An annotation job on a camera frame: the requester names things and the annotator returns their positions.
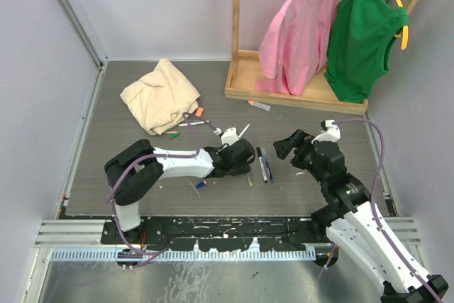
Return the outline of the blue transparent gel pen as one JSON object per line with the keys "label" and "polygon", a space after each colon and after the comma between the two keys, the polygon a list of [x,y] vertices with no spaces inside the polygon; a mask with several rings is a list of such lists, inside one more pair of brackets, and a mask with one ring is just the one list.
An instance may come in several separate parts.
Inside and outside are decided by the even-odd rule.
{"label": "blue transparent gel pen", "polygon": [[262,148],[262,155],[263,155],[263,158],[265,160],[265,167],[266,167],[266,170],[267,170],[267,173],[268,173],[269,181],[270,181],[271,184],[274,184],[275,180],[274,180],[274,177],[272,175],[272,171],[271,171],[271,168],[270,168],[270,163],[269,163],[269,159],[268,159],[266,150],[264,148]]}

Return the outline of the white marker blue end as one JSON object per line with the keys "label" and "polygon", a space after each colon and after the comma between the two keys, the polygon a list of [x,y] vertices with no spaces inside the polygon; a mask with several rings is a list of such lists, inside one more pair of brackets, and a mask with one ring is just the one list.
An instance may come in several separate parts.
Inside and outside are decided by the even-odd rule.
{"label": "white marker blue end", "polygon": [[250,128],[250,123],[245,126],[245,128],[238,134],[239,138],[242,138],[246,131]]}

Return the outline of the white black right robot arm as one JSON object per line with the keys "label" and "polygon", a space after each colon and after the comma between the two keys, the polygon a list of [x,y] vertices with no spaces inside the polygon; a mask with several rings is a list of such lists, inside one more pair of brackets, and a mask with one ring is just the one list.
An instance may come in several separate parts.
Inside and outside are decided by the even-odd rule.
{"label": "white black right robot arm", "polygon": [[404,247],[381,215],[364,184],[347,171],[338,128],[317,137],[298,129],[275,141],[277,157],[290,152],[292,166],[309,172],[327,205],[311,215],[311,233],[344,251],[382,293],[381,302],[440,302],[448,290]]}

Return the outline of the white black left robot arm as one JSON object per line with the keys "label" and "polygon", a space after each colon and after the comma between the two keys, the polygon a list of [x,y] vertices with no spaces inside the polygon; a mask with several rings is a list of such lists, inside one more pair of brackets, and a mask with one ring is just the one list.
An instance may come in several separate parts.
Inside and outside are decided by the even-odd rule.
{"label": "white black left robot arm", "polygon": [[118,221],[117,236],[125,243],[140,239],[139,201],[156,182],[171,177],[204,180],[244,175],[254,159],[255,149],[244,138],[198,151],[163,150],[146,139],[136,141],[104,166],[111,188],[108,201],[113,202]]}

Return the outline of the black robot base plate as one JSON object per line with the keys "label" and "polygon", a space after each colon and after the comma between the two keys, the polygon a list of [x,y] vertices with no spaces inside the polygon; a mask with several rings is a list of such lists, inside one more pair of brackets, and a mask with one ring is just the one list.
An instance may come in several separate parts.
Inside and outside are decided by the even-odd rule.
{"label": "black robot base plate", "polygon": [[309,218],[301,217],[190,217],[149,216],[124,233],[130,244],[146,250],[219,252],[248,250],[253,241],[259,251],[305,250],[309,244],[328,244]]}

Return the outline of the white marker dark green end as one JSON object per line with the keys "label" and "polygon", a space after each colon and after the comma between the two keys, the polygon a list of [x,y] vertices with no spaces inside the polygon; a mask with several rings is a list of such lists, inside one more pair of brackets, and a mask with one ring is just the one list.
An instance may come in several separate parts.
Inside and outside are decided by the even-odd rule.
{"label": "white marker dark green end", "polygon": [[178,127],[185,127],[185,126],[197,126],[197,125],[202,125],[206,124],[204,121],[195,121],[195,122],[190,122],[190,123],[181,123],[178,125]]}

